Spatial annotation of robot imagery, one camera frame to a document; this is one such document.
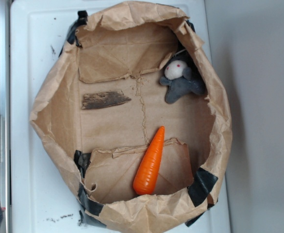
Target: piece of bark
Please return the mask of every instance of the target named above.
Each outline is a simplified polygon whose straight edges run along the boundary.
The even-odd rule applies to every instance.
[[[131,99],[125,96],[122,90],[100,92],[96,94],[84,94],[82,109],[100,109],[116,106],[129,102]]]

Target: plastic carrot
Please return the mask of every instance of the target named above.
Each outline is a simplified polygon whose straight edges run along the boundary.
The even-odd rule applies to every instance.
[[[155,189],[164,140],[165,128],[161,126],[151,141],[133,182],[133,189],[139,195],[151,194]]]

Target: gray plush toy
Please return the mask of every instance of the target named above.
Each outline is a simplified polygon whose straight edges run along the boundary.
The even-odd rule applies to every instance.
[[[188,59],[188,56],[178,56],[171,59],[166,65],[165,76],[160,78],[161,85],[169,86],[166,94],[167,103],[174,103],[180,97],[191,92],[196,95],[205,93],[205,84],[198,70],[193,72],[192,68],[184,61]]]

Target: black electrical tape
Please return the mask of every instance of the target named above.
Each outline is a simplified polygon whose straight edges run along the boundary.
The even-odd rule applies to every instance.
[[[200,214],[199,216],[197,217],[194,217],[193,219],[191,220],[188,220],[185,225],[190,227],[192,224],[194,224],[204,213]]]
[[[74,154],[74,162],[80,171],[82,178],[85,176],[85,171],[90,165],[91,153],[83,154],[80,150],[76,150]]]
[[[201,205],[212,191],[218,177],[199,167],[194,182],[188,188],[188,194],[194,206]]]
[[[91,214],[99,216],[104,205],[90,200],[84,190],[84,186],[79,184],[78,198],[82,206]]]
[[[189,20],[187,20],[187,21],[186,21],[186,23],[190,26],[190,28],[191,28],[194,32],[196,32],[196,30],[195,30],[195,27],[194,27],[194,24],[193,24],[193,23],[191,23]]]
[[[76,40],[75,32],[76,29],[82,25],[86,25],[88,21],[88,13],[87,11],[79,11],[78,12],[78,20],[75,21],[75,23],[70,27],[67,34],[67,42],[71,45],[74,44]]]
[[[96,227],[106,228],[106,225],[104,223],[101,223],[100,221],[93,218],[92,216],[87,215],[84,211],[85,209],[82,206],[82,210],[79,211],[81,223],[85,223],[85,224],[96,226]]]
[[[213,204],[208,204],[208,210],[211,209],[214,205]],[[193,219],[191,220],[188,220],[185,225],[190,227],[192,224],[194,224],[204,213],[200,214],[199,216],[197,217],[194,217]]]

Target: metal frame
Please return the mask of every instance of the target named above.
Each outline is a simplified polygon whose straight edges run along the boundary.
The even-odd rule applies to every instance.
[[[0,0],[0,205],[5,208],[0,233],[11,232],[9,12],[11,0]]]

